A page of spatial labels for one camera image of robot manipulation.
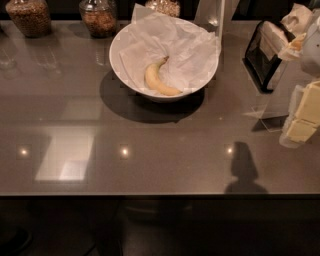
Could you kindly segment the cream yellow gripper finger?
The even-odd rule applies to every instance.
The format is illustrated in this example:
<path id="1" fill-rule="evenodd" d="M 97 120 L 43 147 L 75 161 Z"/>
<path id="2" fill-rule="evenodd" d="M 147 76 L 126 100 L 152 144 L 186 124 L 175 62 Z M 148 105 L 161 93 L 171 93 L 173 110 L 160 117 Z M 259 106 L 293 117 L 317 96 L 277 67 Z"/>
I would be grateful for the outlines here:
<path id="1" fill-rule="evenodd" d="M 297 85 L 288 111 L 279 143 L 287 148 L 298 148 L 320 127 L 320 81 L 312 81 L 305 87 Z"/>

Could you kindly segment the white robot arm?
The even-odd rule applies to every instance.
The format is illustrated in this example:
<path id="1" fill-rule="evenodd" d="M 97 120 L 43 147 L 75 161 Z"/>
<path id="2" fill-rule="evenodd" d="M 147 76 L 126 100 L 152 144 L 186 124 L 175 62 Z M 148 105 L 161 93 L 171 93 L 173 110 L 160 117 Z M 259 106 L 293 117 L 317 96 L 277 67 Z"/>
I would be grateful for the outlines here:
<path id="1" fill-rule="evenodd" d="M 314 9 L 304 31 L 278 54 L 285 61 L 298 60 L 301 70 L 313 77 L 306 86 L 296 85 L 279 143 L 287 148 L 305 144 L 320 127 L 320 15 Z"/>

